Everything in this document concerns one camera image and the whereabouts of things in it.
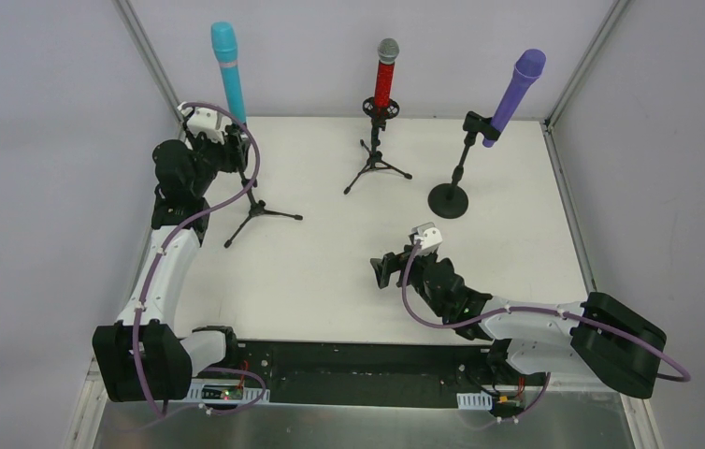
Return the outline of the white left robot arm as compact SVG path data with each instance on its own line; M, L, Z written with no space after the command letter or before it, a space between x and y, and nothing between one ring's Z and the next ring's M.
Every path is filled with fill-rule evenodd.
M157 185L145 260L114 323L98 326L92 345L110 400L179 400L192 379L229 360L229 326L203 326L184 338L172 329L186 274L209 228L206 192L220 172L244 171L249 140L240 126L217 138L189 131L152 152Z

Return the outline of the teal microphone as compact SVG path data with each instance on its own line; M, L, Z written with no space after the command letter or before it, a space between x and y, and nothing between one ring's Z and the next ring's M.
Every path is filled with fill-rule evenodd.
M235 30L229 22L210 26L213 53L221 71L229 112L241 123L247 123L247 110L238 71L238 45Z

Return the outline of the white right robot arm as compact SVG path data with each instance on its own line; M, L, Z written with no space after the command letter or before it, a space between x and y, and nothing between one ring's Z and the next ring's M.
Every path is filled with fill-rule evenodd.
M467 286L453 262L436 253L387 253L370 265L380 289L397 276L398 287L417 294L438 319L430 322L410 311L415 321L490 342L490 362L498 368L593 376L640 399L652 396L661 377L666 334L607 294L592 292L565 304L512 301Z

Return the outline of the black round-base mic stand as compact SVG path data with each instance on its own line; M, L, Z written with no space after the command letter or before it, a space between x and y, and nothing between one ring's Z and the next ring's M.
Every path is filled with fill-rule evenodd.
M436 185L428 194L427 204L431 211L444 219L456 219L463 216L469 205L468 194L459 186L465 172L465 162L470 148L476 143L477 137L484 140L498 141L501 132L493 126L493 119L469 111L463 121L464 148L458 163L453 169L450 182Z

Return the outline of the red glitter microphone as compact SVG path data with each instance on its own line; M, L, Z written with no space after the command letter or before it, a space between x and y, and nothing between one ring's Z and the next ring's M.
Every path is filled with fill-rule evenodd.
M395 39L387 37L383 39L378 47L378 67L373 95L373 105L377 111L386 111L391 102L390 93L393 83L394 68L396 58L399 54L399 46Z

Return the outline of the black clip tripod stand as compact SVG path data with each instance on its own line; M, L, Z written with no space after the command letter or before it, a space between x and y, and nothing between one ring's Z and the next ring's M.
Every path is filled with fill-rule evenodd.
M240 183L242 186L245 186L251 179L247 177L247 175L244 173L237 173L240 177ZM297 221L302 221L304 217L300 214L291 214L291 213L286 213L282 211L275 211L275 210L269 210L266 206L266 202L264 200L257 200L253 189L258 186L258 182L255 181L252 185L252 188L246 193L246 197L248 198L248 201L250 203L250 207L248 210L248 215L247 217L240 223L240 225L237 227L237 230L234 232L234 234L224 243L223 247L224 248L229 248L233 242L235 241L235 238L239 235L239 233L242 231L242 229L254 218L260 217L260 216L279 216L279 217L288 217L292 218Z

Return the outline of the black shock-mount tripod stand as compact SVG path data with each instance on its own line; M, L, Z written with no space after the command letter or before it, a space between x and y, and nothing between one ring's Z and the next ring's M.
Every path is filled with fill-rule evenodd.
M380 134L386 130L387 122L398 116L400 112L398 103L395 100L387 100L384 107L377 106L375 104L375 97L371 96L363 102L362 111L370 119L371 127L369 143L366 143L363 139L359 140L359 144L367 152L367 159L352 181L345 187L343 191L344 195L348 195L361 176L368 172L391 170L407 180L412 179L410 173L387 163L383 159L383 153L381 151Z

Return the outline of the purple microphone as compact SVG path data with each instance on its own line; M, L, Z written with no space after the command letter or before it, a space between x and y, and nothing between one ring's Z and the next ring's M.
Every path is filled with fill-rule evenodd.
M540 78L547 61L539 49L528 49L513 65L511 80L499 101L490 125L501 134L523 101L528 89Z

